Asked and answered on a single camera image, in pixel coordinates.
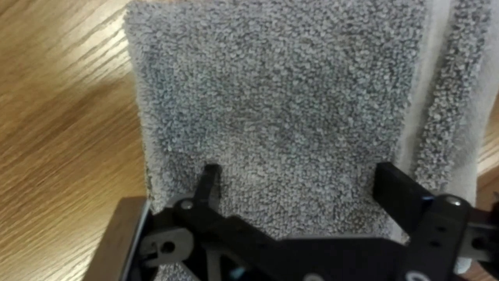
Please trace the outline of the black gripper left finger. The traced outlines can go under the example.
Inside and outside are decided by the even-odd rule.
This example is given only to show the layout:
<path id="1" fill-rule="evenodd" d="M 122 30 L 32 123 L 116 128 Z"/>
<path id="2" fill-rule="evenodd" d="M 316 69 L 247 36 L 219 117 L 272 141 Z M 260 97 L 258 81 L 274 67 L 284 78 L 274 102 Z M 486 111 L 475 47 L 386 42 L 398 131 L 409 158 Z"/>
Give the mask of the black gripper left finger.
<path id="1" fill-rule="evenodd" d="M 207 164 L 196 189 L 196 201 L 210 208 L 221 203 L 222 167 L 219 164 Z"/>

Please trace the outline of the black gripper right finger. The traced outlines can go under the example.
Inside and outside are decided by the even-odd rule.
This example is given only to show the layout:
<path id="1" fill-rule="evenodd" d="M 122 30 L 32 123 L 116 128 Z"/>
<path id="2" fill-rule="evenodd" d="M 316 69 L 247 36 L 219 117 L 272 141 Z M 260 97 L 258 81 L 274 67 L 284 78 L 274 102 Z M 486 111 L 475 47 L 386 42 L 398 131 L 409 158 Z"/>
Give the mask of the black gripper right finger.
<path id="1" fill-rule="evenodd" d="M 373 198 L 408 233 L 412 234 L 434 195 L 392 162 L 380 162 L 375 172 Z"/>

